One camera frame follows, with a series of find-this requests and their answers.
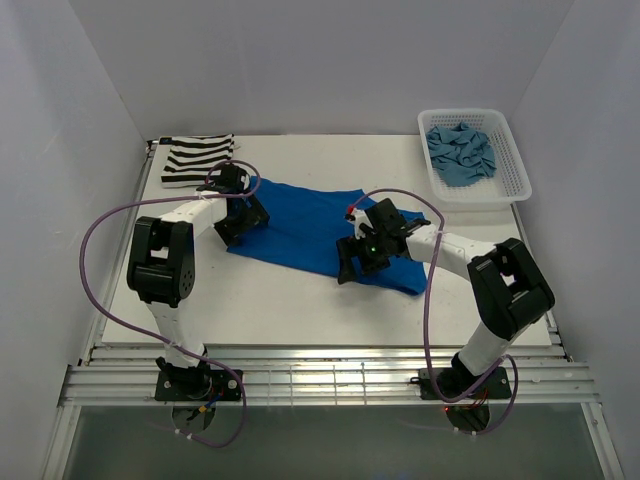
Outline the blue tank top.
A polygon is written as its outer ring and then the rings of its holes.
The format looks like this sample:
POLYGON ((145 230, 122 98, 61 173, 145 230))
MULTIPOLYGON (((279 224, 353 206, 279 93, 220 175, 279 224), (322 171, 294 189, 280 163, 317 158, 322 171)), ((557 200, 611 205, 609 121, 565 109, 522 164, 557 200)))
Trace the blue tank top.
MULTIPOLYGON (((268 225, 242 235, 227 252, 337 278, 336 241, 354 232, 344 218, 346 208, 363 195, 362 190, 325 192, 263 178, 256 197, 270 215, 268 225)), ((428 284, 423 264, 406 258, 392 258, 388 268, 371 276, 359 273, 356 282, 410 296, 421 295, 428 284)))

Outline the black white striped tank top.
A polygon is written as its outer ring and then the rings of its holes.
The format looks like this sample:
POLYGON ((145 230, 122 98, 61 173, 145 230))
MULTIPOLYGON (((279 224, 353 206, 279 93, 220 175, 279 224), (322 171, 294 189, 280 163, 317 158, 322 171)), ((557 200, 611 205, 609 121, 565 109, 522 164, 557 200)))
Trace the black white striped tank top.
POLYGON ((197 187, 218 162, 230 160, 235 150, 235 135, 173 136, 160 175, 165 189, 197 187))

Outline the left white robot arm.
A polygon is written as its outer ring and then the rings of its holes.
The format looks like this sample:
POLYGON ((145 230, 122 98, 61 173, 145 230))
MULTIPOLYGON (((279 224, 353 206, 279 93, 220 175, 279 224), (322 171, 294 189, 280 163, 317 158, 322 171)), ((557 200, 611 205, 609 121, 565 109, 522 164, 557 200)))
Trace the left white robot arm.
POLYGON ((202 359, 207 350, 181 318, 181 307, 196 280, 196 239, 212 229, 225 246, 237 246, 244 234, 267 226, 269 219, 251 192, 251 175, 236 164, 224 163, 198 188, 194 200, 160 217, 136 220, 127 284, 167 340, 157 366, 169 385, 189 399, 204 398, 213 389, 211 366, 202 359))

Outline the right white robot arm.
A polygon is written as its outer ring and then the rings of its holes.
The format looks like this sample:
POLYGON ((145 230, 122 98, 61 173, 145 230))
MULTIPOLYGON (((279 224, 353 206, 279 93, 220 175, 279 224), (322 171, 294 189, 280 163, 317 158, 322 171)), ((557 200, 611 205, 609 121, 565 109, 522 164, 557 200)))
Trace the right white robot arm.
POLYGON ((505 360, 507 350, 555 305, 555 296, 527 246, 519 239, 500 243, 473 240, 444 230, 443 223, 406 219, 390 199, 345 215, 353 234, 337 240, 338 282, 371 276, 394 258, 426 263, 466 280, 480 322, 448 368, 431 371, 437 398, 454 403, 476 396, 505 360))

